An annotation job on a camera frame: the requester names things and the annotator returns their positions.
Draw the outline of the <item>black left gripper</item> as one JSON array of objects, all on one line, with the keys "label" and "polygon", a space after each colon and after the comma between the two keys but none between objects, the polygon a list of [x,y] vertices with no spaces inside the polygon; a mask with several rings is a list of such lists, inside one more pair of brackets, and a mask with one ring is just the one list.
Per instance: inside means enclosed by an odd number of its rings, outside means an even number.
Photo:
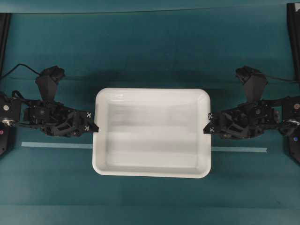
[{"label": "black left gripper", "polygon": [[97,133],[94,114],[69,108],[58,102],[26,100],[22,127],[39,129],[44,134],[58,137],[80,137],[84,133]]}]

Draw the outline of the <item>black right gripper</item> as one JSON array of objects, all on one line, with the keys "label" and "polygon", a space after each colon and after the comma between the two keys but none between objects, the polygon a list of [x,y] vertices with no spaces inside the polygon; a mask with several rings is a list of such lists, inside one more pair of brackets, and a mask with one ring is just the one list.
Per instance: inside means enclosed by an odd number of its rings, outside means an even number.
[{"label": "black right gripper", "polygon": [[208,114],[210,121],[204,134],[218,135],[222,139],[250,139],[279,125],[279,111],[268,101],[244,103],[235,108]]}]

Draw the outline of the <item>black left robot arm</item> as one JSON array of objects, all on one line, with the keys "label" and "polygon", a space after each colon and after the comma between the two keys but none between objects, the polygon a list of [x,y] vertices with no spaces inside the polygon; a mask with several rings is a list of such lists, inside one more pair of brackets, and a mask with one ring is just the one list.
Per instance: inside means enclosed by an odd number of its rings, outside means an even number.
[{"label": "black left robot arm", "polygon": [[0,155],[8,149],[11,127],[39,129],[48,136],[80,137],[96,133],[99,127],[93,114],[64,106],[55,101],[25,99],[20,92],[12,97],[0,93]]}]

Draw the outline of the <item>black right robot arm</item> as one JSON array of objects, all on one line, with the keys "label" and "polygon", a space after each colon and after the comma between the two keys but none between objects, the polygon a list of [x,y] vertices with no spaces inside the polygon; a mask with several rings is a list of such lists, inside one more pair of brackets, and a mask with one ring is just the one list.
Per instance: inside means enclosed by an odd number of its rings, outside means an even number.
[{"label": "black right robot arm", "polygon": [[300,162],[300,97],[258,100],[211,112],[203,133],[222,139],[251,139],[276,130],[289,139],[289,155]]}]

